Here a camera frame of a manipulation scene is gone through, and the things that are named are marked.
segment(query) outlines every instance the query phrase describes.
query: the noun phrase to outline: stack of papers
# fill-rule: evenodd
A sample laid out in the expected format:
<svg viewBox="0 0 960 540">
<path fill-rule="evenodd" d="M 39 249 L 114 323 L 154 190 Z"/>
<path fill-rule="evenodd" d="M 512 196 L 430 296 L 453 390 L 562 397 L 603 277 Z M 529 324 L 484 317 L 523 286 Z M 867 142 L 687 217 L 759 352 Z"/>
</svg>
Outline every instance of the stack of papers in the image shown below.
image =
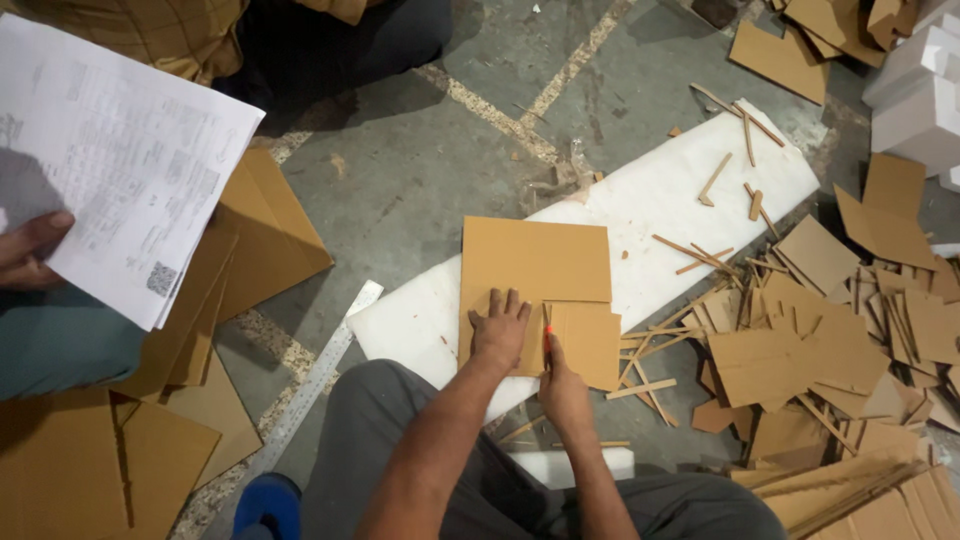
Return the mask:
<svg viewBox="0 0 960 540">
<path fill-rule="evenodd" d="M 71 211 L 47 264 L 162 328 L 264 112 L 10 14 L 0 73 L 0 233 Z"/>
</svg>

